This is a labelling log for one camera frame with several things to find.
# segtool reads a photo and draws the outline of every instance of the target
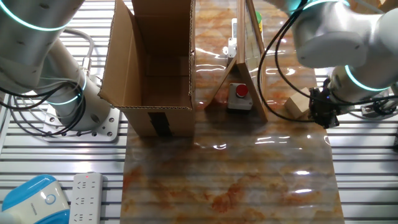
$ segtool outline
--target white robotic arm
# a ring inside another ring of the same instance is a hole
[[[108,116],[111,106],[100,99],[99,88],[58,39],[84,0],[0,0],[0,87],[15,94],[53,90],[43,88],[61,79],[78,83],[85,98],[85,112],[74,131],[89,131]],[[80,97],[70,86],[47,101],[64,117],[64,125],[78,115]]]
[[[267,1],[288,15],[300,3],[300,0]],[[313,96],[321,101],[352,103],[369,99],[395,84],[397,19],[398,9],[387,14],[364,15],[351,11],[345,0],[309,1],[292,26],[297,58],[306,67],[336,67],[323,92],[313,90]],[[324,128],[338,125],[336,115],[353,109],[321,101],[313,101],[310,109],[313,119]],[[384,105],[395,108],[390,103]]]

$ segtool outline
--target open cardboard box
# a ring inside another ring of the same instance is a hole
[[[140,136],[193,136],[194,0],[116,0],[99,96]]]

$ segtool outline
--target marble-pattern mat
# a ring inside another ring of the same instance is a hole
[[[264,42],[287,16],[254,1],[262,14]],[[208,110],[203,105],[226,68],[223,48],[231,37],[234,0],[197,0],[196,126],[193,138],[140,138],[129,129],[121,223],[344,223],[326,131],[316,124],[282,121],[264,125],[226,113],[231,75]],[[298,87],[316,86],[312,69],[295,58],[289,32],[280,65]],[[267,99],[280,113],[294,93],[266,59]]]

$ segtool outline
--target metal grating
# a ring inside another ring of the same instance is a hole
[[[131,1],[125,2],[132,9]],[[104,70],[113,9],[112,0],[88,0],[70,24],[71,28],[94,38],[96,48],[91,74],[97,74],[99,78],[102,78]],[[63,34],[61,40],[81,63],[88,43],[68,34]],[[325,78],[324,74],[317,75],[318,84],[322,84]],[[29,120],[34,120],[28,112],[24,113]],[[38,110],[35,113],[44,118]],[[346,223],[398,223],[398,154],[391,149],[398,117],[373,123],[347,114],[340,116],[340,121],[341,126],[328,130],[328,137],[325,138],[332,146]],[[4,197],[13,188],[36,175],[46,173],[55,176],[67,198],[70,198],[73,175],[94,171],[104,174],[107,179],[103,189],[101,223],[119,223],[127,139],[126,117],[121,118],[119,138],[113,144],[49,144],[41,138],[28,136],[9,116],[1,127],[0,208]]]

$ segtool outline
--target white power strip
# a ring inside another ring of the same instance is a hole
[[[103,176],[99,173],[75,175],[70,205],[70,224],[100,223],[102,183]]]

